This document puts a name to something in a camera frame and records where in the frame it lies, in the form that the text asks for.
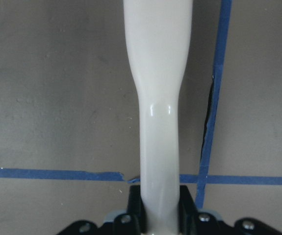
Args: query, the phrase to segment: bolt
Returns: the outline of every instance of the bolt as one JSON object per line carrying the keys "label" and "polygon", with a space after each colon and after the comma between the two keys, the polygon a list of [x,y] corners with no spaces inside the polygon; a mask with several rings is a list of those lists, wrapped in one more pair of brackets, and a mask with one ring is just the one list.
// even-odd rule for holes
{"label": "bolt", "polygon": [[86,224],[82,225],[82,226],[79,228],[78,231],[79,231],[80,233],[85,233],[85,232],[90,231],[90,229],[91,229],[91,225],[90,225],[89,223],[86,223]]}
{"label": "bolt", "polygon": [[245,228],[246,230],[253,230],[255,225],[250,220],[244,220],[242,222],[242,227]]}
{"label": "bolt", "polygon": [[128,224],[131,221],[131,216],[128,214],[125,214],[121,216],[121,223]]}
{"label": "bolt", "polygon": [[210,216],[209,216],[209,214],[202,213],[202,214],[199,215],[199,219],[202,222],[208,222],[210,220]]}

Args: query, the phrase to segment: white shaft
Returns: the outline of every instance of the white shaft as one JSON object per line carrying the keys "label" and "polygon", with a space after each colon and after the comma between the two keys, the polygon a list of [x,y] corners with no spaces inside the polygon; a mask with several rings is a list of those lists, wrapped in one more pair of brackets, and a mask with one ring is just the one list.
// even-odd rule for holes
{"label": "white shaft", "polygon": [[124,0],[140,109],[141,195],[151,235],[179,233],[178,96],[192,5],[193,0]]}

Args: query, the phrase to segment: metal screw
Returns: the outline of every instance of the metal screw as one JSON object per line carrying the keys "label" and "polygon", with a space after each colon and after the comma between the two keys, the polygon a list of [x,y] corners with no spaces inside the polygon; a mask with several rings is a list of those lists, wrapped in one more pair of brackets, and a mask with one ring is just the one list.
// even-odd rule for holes
{"label": "metal screw", "polygon": [[90,229],[91,229],[91,225],[90,225],[89,223],[86,223],[86,224],[82,225],[82,226],[79,228],[78,231],[79,231],[80,233],[85,233],[85,232],[90,231]]}
{"label": "metal screw", "polygon": [[249,220],[244,220],[242,222],[242,227],[245,228],[246,230],[253,230],[255,225],[253,222],[249,221]]}
{"label": "metal screw", "polygon": [[131,216],[128,214],[125,214],[121,216],[121,223],[128,224],[131,221]]}
{"label": "metal screw", "polygon": [[210,220],[210,216],[209,216],[209,214],[202,213],[202,214],[199,215],[199,219],[202,222],[208,222]]}

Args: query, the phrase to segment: black mount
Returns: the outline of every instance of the black mount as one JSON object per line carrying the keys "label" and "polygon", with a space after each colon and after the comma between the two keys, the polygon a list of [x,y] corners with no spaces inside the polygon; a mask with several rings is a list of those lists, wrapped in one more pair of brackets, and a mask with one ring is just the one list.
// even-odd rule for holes
{"label": "black mount", "polygon": [[[253,218],[243,218],[230,227],[211,213],[197,210],[187,186],[180,186],[179,229],[183,235],[282,235],[281,232]],[[140,186],[131,186],[127,212],[100,228],[91,221],[74,222],[57,235],[141,235],[146,233]]]}

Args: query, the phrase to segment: gray floor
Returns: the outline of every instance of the gray floor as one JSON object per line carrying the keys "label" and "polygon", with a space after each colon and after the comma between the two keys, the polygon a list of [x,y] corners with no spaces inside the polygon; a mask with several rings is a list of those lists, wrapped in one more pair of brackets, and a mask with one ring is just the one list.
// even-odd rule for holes
{"label": "gray floor", "polygon": [[[195,0],[180,172],[198,174],[220,1]],[[122,1],[0,0],[0,167],[139,174]],[[282,176],[282,0],[234,0],[210,174]],[[125,208],[128,183],[0,178],[0,234]],[[195,196],[196,186],[189,185]],[[205,207],[282,231],[282,186],[207,185]]]}

